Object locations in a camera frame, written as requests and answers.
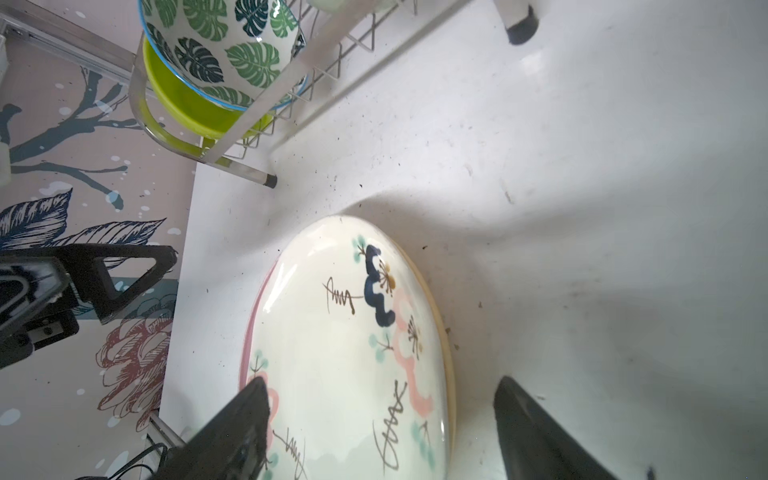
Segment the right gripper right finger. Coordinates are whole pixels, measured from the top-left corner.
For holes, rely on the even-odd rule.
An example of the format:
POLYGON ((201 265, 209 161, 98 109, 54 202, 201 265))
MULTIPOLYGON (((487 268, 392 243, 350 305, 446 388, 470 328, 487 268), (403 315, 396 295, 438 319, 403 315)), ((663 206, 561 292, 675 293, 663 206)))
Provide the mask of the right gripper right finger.
POLYGON ((512 377, 501 378, 493 408, 509 479, 614 477, 512 377))

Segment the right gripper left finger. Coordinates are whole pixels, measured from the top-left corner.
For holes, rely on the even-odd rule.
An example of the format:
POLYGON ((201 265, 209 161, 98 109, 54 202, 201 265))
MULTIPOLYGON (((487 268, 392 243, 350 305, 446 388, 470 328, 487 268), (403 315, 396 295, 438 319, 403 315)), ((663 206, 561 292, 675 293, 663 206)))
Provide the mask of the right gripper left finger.
POLYGON ((252 380, 153 475, 155 479, 256 479, 266 464, 267 386, 252 380))

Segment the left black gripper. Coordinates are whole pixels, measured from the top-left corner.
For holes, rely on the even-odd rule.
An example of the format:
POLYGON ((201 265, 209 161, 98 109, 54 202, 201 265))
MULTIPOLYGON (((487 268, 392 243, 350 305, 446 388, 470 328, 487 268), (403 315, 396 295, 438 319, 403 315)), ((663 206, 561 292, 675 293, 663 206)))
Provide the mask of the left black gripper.
POLYGON ((1 256, 1 367, 79 332, 77 318, 107 324, 176 266, 167 245, 83 243, 56 256, 1 256))

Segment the white painted ceramic plate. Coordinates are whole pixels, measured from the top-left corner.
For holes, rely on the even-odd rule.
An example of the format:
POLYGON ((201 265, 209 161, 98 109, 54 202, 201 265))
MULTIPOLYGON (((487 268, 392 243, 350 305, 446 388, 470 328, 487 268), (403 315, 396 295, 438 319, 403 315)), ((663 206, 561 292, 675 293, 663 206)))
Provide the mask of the white painted ceramic plate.
POLYGON ((440 337, 394 243, 368 221, 328 216, 267 275, 240 372, 267 386, 262 478, 447 477, 440 337))

